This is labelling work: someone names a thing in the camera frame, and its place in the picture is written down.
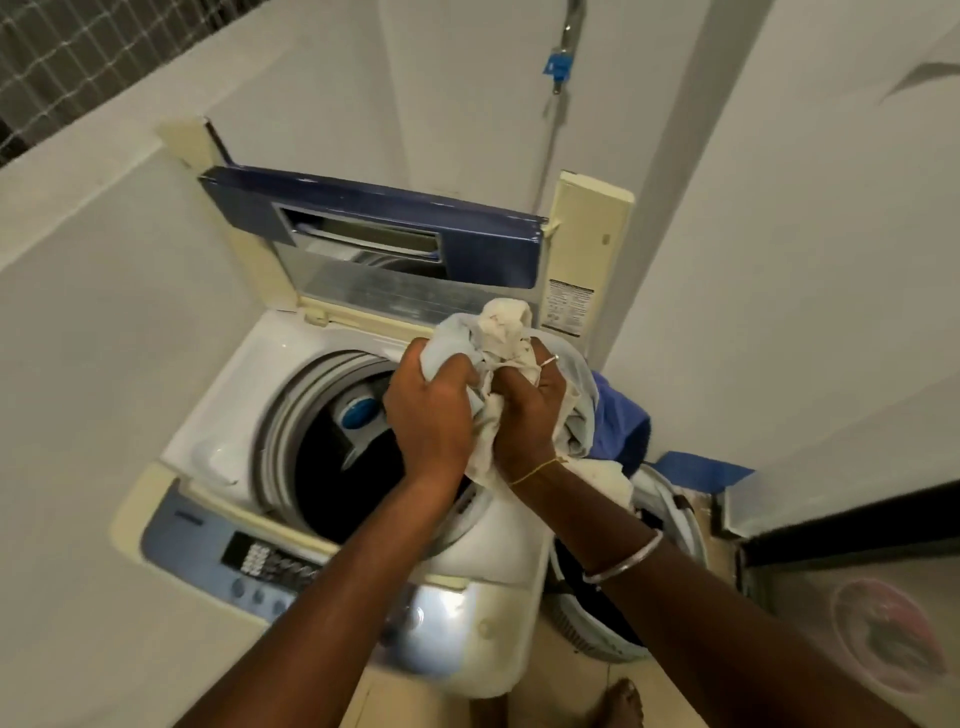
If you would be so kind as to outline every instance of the foot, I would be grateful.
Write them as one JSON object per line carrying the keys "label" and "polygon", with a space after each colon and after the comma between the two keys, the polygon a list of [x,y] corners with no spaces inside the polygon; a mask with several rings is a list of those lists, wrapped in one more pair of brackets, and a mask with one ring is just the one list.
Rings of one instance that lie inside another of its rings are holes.
{"label": "foot", "polygon": [[607,690],[593,728],[643,728],[643,704],[632,680],[625,677]]}

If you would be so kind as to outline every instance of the left hand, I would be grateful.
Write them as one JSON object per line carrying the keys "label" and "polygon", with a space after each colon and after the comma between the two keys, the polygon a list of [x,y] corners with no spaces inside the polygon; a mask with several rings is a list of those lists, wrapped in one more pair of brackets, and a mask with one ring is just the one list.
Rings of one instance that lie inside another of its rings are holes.
{"label": "left hand", "polygon": [[479,377],[461,353],[446,360],[432,381],[423,378],[420,353],[426,339],[407,347],[383,398],[408,480],[435,479],[455,487],[473,452],[468,386]]}

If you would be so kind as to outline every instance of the washing machine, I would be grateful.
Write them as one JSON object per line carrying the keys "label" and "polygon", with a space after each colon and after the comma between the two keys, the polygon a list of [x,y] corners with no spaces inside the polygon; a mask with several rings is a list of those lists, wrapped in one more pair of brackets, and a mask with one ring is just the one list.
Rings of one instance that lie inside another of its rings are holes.
{"label": "washing machine", "polygon": [[[407,343],[508,296],[587,351],[634,198],[564,172],[544,219],[236,164],[203,119],[160,136],[265,311],[110,536],[171,584],[269,623],[403,476],[382,398]],[[512,494],[464,478],[372,663],[470,697],[508,691],[551,538]]]}

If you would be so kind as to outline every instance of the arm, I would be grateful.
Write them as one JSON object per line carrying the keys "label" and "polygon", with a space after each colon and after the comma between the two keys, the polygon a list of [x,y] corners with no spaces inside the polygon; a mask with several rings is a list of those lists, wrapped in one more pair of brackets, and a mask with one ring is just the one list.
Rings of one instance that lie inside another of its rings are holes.
{"label": "arm", "polygon": [[[538,361],[549,352],[534,340]],[[498,370],[505,398],[494,443],[497,467],[517,482],[554,457],[551,436],[564,396],[556,364],[534,387]],[[654,531],[554,463],[515,486],[587,573],[636,553]],[[666,541],[603,583],[637,635],[711,728],[914,725],[854,681],[797,633],[763,612]]]}
{"label": "arm", "polygon": [[415,340],[384,398],[406,476],[240,661],[177,724],[337,726],[387,613],[449,510],[472,450],[459,354],[423,380]]}

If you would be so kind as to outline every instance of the right hand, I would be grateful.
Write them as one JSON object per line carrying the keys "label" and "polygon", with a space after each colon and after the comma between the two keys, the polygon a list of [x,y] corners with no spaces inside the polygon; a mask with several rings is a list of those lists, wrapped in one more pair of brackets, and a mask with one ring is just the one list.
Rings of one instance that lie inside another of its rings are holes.
{"label": "right hand", "polygon": [[[537,363],[550,358],[540,339],[530,340]],[[500,429],[493,441],[493,461],[508,483],[520,480],[539,465],[557,456],[553,431],[564,401],[566,379],[557,362],[540,371],[534,386],[513,367],[500,367],[493,375],[492,391],[503,396]]]}

